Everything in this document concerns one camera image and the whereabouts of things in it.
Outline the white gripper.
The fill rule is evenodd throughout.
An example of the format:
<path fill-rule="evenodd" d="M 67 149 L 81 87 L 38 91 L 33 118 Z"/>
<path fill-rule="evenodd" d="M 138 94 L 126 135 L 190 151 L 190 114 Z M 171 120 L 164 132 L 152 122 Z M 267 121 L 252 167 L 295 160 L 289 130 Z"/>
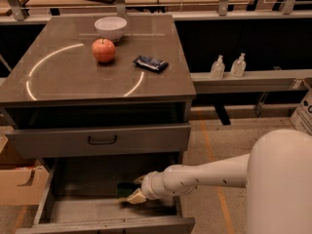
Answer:
<path fill-rule="evenodd" d="M 126 201 L 130 204 L 142 204 L 147 199 L 156 200 L 165 196 L 166 189 L 162 173 L 152 172 L 147 175 L 141 175 L 134 180 L 134 184 L 141 184 L 141 189 L 136 189 L 126 198 Z"/>

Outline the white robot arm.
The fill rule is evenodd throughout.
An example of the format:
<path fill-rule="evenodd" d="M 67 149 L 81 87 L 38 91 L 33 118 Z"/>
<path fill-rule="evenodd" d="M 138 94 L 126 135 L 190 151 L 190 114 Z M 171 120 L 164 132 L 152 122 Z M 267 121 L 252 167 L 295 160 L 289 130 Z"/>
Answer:
<path fill-rule="evenodd" d="M 312 234 L 312 136 L 276 130 L 249 154 L 202 165 L 172 165 L 136 180 L 126 201 L 181 196 L 197 186 L 244 187 L 247 234 Z"/>

